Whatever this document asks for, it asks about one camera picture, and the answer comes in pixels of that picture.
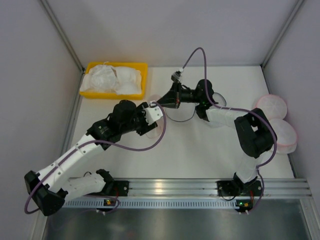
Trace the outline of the pink bra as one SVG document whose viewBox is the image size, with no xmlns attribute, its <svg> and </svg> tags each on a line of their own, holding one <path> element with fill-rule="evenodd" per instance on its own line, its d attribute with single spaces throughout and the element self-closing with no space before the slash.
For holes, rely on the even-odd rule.
<svg viewBox="0 0 320 240">
<path fill-rule="evenodd" d="M 161 96 L 158 95 L 158 94 L 153 94 L 151 95 L 149 98 L 148 98 L 148 101 L 149 102 L 155 102 L 157 101 L 158 99 L 160 99 Z M 157 127 L 154 128 L 153 130 L 149 131 L 148 133 L 146 133 L 146 136 L 149 138 L 149 139 L 155 139 L 155 138 L 158 138 L 162 132 L 163 132 L 163 128 L 164 128 L 164 119 L 161 118 L 160 120 L 157 120 L 156 121 L 157 123 Z"/>
</svg>

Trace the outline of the clear mesh laundry bag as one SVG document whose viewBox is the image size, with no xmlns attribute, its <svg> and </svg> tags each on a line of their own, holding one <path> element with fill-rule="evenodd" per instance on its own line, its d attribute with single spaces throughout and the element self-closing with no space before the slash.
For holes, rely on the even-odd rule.
<svg viewBox="0 0 320 240">
<path fill-rule="evenodd" d="M 213 94 L 213 99 L 217 102 L 218 106 L 227 106 L 226 99 L 218 92 Z M 177 123 L 186 123 L 197 116 L 196 106 L 198 103 L 181 103 L 178 109 L 166 108 L 166 116 Z"/>
</svg>

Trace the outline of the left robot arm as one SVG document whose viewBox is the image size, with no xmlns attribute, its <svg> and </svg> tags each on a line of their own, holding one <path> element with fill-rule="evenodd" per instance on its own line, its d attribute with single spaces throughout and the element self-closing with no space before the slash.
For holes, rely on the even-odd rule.
<svg viewBox="0 0 320 240">
<path fill-rule="evenodd" d="M 136 132 L 142 136 L 155 129 L 157 121 L 164 118 L 164 110 L 156 102 L 136 105 L 129 100 L 120 101 L 106 118 L 93 123 L 60 158 L 42 170 L 31 170 L 24 176 L 28 193 L 24 212 L 27 215 L 33 214 L 28 207 L 30 202 L 34 202 L 38 211 L 44 216 L 50 216 L 66 202 L 76 198 L 90 194 L 108 195 L 114 185 L 114 179 L 108 171 L 100 169 L 78 178 L 73 178 L 73 175 L 94 156 L 111 146 L 136 151 L 133 147 L 118 143 L 122 135 Z"/>
</svg>

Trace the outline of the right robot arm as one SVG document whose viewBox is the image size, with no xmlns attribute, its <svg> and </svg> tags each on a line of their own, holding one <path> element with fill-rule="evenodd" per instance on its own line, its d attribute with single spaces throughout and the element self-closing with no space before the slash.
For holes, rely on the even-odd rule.
<svg viewBox="0 0 320 240">
<path fill-rule="evenodd" d="M 250 183 L 258 177 L 261 155 L 273 147 L 277 136 L 260 108 L 246 110 L 219 106 L 214 93 L 209 80 L 201 79 L 195 89 L 174 81 L 169 91 L 156 102 L 168 109 L 177 109 L 181 103 L 196 104 L 195 113 L 201 120 L 234 129 L 244 156 L 233 180 Z"/>
</svg>

